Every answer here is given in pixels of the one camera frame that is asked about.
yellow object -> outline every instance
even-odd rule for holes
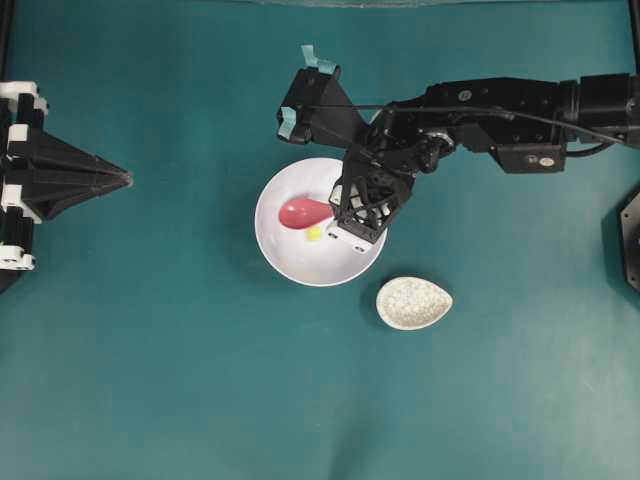
[[[322,229],[315,225],[313,227],[307,228],[304,233],[307,235],[307,240],[309,240],[310,242],[315,242],[322,238]]]

small white dish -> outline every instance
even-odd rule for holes
[[[312,287],[348,282],[367,270],[382,251],[387,231],[366,253],[324,233],[333,218],[318,224],[320,239],[310,242],[304,230],[280,224],[280,207],[297,197],[326,202],[342,174],[342,162],[333,158],[308,158],[280,170],[264,187],[256,205],[255,230],[260,251],[279,273]]]
[[[398,330],[418,330],[433,325],[452,305],[453,298],[445,290],[416,277],[388,281],[376,298],[380,318]]]

teal surface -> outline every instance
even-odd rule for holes
[[[630,39],[624,2],[20,0],[11,78],[39,83],[51,133],[136,184],[38,228],[37,271],[0,298],[0,477],[640,478],[639,302],[614,215],[637,151],[507,176],[461,150],[341,287],[287,281],[253,235],[271,175],[339,154],[275,138],[301,44],[378,103],[632,71]],[[376,316],[406,273],[455,298],[432,328]]]

pink spoon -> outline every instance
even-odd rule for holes
[[[289,200],[278,212],[280,223],[295,230],[304,230],[333,217],[333,210],[328,203],[317,202],[310,198],[294,198]]]

